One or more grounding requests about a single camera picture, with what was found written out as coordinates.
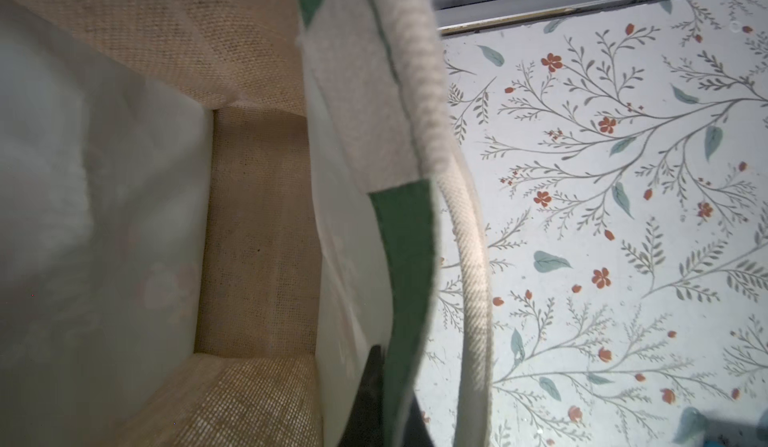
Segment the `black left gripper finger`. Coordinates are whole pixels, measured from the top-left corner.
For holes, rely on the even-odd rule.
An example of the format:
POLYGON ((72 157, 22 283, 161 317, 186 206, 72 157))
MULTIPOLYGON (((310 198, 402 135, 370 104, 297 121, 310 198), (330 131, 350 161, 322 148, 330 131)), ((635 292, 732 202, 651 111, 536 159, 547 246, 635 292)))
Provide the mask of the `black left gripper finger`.
MULTIPOLYGON (((338 446, 382 447, 383 439, 383 350, 373 346, 365 364, 349 419, 338 446)), ((416 397, 413 397, 405 425, 402 446, 433 447, 416 397)))

